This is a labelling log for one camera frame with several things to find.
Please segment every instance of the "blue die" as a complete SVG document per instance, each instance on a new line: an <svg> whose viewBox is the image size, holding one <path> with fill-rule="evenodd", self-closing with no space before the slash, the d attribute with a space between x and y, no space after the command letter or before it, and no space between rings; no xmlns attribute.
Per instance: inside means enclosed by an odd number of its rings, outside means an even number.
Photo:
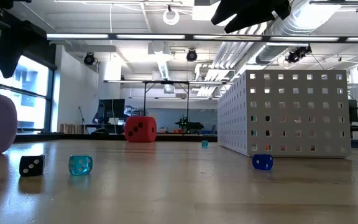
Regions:
<svg viewBox="0 0 358 224"><path fill-rule="evenodd" d="M92 170L93 161L90 156L70 156L68 160L68 171L72 175L89 174Z"/></svg>
<svg viewBox="0 0 358 224"><path fill-rule="evenodd" d="M208 148L208 141L202 141L201 145L202 145L203 149Z"/></svg>
<svg viewBox="0 0 358 224"><path fill-rule="evenodd" d="M273 157L270 154L255 154L252 165L255 169L270 170L273 167Z"/></svg>

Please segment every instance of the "small teal die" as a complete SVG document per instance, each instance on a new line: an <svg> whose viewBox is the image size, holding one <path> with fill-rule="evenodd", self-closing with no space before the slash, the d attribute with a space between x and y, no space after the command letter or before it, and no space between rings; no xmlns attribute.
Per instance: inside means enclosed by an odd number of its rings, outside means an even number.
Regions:
<svg viewBox="0 0 358 224"><path fill-rule="evenodd" d="M201 145L202 145L203 149L207 149L208 148L208 141L202 141Z"/></svg>
<svg viewBox="0 0 358 224"><path fill-rule="evenodd" d="M93 161L90 156L70 156L68 160L68 171L72 175L89 174L92 170Z"/></svg>

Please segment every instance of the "white cube structure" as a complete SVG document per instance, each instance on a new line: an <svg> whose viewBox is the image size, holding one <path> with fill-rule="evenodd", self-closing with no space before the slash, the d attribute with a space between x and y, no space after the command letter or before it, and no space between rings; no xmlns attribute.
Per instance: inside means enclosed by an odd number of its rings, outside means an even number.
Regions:
<svg viewBox="0 0 358 224"><path fill-rule="evenodd" d="M218 102L218 143L246 156L346 157L346 71L248 70Z"/></svg>

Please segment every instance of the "black die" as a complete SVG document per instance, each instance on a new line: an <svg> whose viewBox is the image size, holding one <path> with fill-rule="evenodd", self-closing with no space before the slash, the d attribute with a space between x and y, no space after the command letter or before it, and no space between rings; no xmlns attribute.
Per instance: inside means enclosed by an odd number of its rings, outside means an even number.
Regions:
<svg viewBox="0 0 358 224"><path fill-rule="evenodd" d="M23 177L42 175L45 167L45 155L22 156L19 173Z"/></svg>

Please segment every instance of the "red die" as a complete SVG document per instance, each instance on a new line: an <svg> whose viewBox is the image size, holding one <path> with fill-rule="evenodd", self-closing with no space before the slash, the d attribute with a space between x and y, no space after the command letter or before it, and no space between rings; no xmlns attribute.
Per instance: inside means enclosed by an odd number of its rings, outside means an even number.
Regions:
<svg viewBox="0 0 358 224"><path fill-rule="evenodd" d="M129 117L125 122L125 138L130 142L154 142L157 123L148 116Z"/></svg>

